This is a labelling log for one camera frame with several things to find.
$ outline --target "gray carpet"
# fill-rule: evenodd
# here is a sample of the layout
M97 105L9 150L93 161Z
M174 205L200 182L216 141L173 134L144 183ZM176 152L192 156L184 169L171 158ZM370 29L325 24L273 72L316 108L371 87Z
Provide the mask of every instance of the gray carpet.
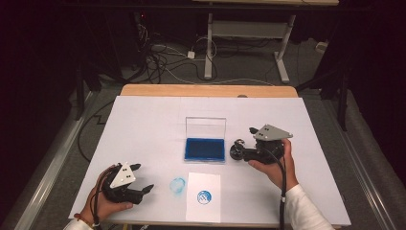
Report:
M314 51L316 42L309 40L301 45L289 44L284 57L284 63L288 71L291 82L289 85L296 86L311 79L322 55ZM171 45L183 54L188 49ZM250 48L240 51L232 57L227 56L233 53L230 51L218 51L214 60L217 78L215 81L228 81L224 84L263 84L259 81L266 81L275 85L281 85L279 73L272 58L272 51L277 51L279 43L271 41L263 48ZM176 61L180 57L168 56L168 59ZM198 67L198 73L203 76L203 62L193 62ZM161 83L184 83L183 81L204 82L198 80L193 65L179 66L173 69L172 74L165 73L161 78ZM124 68L124 73L129 75L129 68ZM93 114L105 104L114 100L120 94L122 86L110 82L107 77L103 79L103 87L98 94L92 107L89 107L88 114ZM352 226L344 229L401 229L406 221L406 192L403 184L396 177L392 167L386 161L379 146L374 141L371 131L362 119L357 109L354 98L349 94L347 127L348 131L343 132L337 127L336 121L331 117L334 114L335 101L322 101L317 90L304 90L300 92L300 97L304 98L310 119L320 144L326 155L327 162L331 168L338 189L345 200L345 205L350 216ZM101 110L101 121L106 121L111 105ZM104 125L98 125L98 119L92 118L83 129L80 136L81 148L86 157L91 158L99 139L102 135ZM382 203L385 204L386 211L390 215L388 222L395 227L383 228L381 220L377 216L370 204L366 187L363 180L357 173L356 165L353 164L349 144L345 142L343 135L350 138L352 147L358 153L360 160L364 163L365 171L368 172L369 180L378 191ZM56 183L38 214L32 229L63 229L69 221L67 218L76 198L81 181L86 173L88 163L80 155L78 139L70 149L66 161L60 170ZM1 229L13 229L23 213L27 203L36 189L47 166L50 164L54 153L50 153L44 158L37 171L32 177L30 184L15 205L10 215L2 225ZM106 223L103 229L107 229L110 224ZM187 229L188 227L175 228L165 226L149 226L148 229Z

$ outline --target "hand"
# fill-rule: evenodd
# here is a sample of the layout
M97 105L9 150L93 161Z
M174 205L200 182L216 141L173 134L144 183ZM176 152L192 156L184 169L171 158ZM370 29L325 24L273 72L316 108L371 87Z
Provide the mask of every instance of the hand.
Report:
M286 191L299 184L295 174L295 163L292 158L292 146L287 139L282 140L284 148L284 159L280 159L282 165L285 165L286 170ZM265 173L268 178L279 188L282 187L282 172L277 163L264 165L256 160L250 160L248 164L260 172Z
M102 174L104 174L104 172L102 172L101 175L99 175L98 181L102 179L102 182L103 182L105 180L105 178L102 178ZM93 215L91 212L91 209L93 209L93 207L90 207L90 203L92 203L92 205L93 205L95 202L94 195L97 190L96 186L97 185L95 185L95 187L90 192L89 196L87 197L86 204L84 205L83 210L80 212L80 215L82 216L82 218L85 219L86 221L88 221L90 224L94 223ZM97 212L98 212L100 221L107 219L113 213L117 213L117 212L120 212L120 211L123 211L126 209L130 209L133 206L133 204L131 202L123 202L123 203L111 202L104 196L103 192L99 192L96 196L99 196Z

